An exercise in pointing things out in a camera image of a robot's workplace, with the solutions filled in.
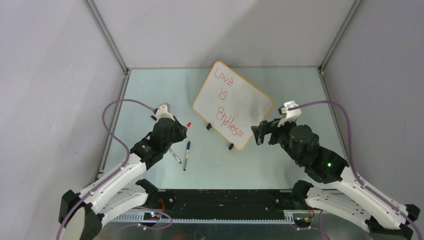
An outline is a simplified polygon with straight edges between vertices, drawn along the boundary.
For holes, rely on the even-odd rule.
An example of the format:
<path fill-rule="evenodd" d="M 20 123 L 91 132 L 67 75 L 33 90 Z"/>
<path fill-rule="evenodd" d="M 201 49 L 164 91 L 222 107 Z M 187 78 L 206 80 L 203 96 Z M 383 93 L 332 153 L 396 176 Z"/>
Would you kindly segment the orange framed whiteboard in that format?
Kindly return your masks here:
<path fill-rule="evenodd" d="M 274 106 L 269 95 L 221 61 L 214 63 L 193 103 L 194 111 L 238 151 L 251 140 L 251 127 Z"/>

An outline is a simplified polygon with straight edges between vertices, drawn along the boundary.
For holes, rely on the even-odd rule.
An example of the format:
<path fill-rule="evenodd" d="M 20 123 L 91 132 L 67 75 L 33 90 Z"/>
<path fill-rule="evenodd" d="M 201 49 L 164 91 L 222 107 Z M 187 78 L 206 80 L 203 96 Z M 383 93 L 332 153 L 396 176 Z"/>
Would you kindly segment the green whiteboard marker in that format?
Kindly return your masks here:
<path fill-rule="evenodd" d="M 170 149 L 169 152 L 179 164 L 182 164 L 182 160 L 179 158 L 179 156 L 176 154 L 176 152 L 173 149 Z"/>

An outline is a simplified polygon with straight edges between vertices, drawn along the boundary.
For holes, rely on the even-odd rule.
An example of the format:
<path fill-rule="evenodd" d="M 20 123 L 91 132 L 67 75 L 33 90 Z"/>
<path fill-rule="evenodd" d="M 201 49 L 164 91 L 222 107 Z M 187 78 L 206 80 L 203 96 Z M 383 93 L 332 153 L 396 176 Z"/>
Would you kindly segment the blue whiteboard marker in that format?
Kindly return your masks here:
<path fill-rule="evenodd" d="M 185 155 L 184 155 L 183 171 L 186 171 L 186 169 L 187 169 L 190 149 L 191 149 L 191 141 L 189 140 L 187 142 L 186 151 L 185 151 Z"/>

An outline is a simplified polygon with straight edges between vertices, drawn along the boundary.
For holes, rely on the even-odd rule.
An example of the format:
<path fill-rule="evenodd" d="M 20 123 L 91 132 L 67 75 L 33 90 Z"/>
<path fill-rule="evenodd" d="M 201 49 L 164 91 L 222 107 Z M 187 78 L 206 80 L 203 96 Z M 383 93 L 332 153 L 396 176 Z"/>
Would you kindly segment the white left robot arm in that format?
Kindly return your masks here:
<path fill-rule="evenodd" d="M 186 139 L 190 123 L 182 125 L 175 116 L 162 117 L 114 169 L 78 192 L 68 190 L 61 197 L 56 234 L 58 240 L 93 240 L 111 220 L 126 211 L 158 202 L 157 188 L 146 179 L 120 192 L 129 182 L 149 170 L 171 145 Z"/>

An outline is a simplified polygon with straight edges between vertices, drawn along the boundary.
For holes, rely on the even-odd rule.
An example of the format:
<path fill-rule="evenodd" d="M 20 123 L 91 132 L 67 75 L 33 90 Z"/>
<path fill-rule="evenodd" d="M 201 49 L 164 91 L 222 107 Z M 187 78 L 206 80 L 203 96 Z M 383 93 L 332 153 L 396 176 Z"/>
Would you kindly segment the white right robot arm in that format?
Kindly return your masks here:
<path fill-rule="evenodd" d="M 363 178 L 356 179 L 351 166 L 340 155 L 320 146 L 319 136 L 308 125 L 295 122 L 279 124 L 279 119 L 264 120 L 251 130 L 257 145 L 270 135 L 269 145 L 280 145 L 294 163 L 315 182 L 337 189 L 344 199 L 298 180 L 291 191 L 291 204 L 297 209 L 311 207 L 343 218 L 376 240 L 410 240 L 412 224 L 420 209 L 414 204 L 399 204 L 380 194 Z"/>

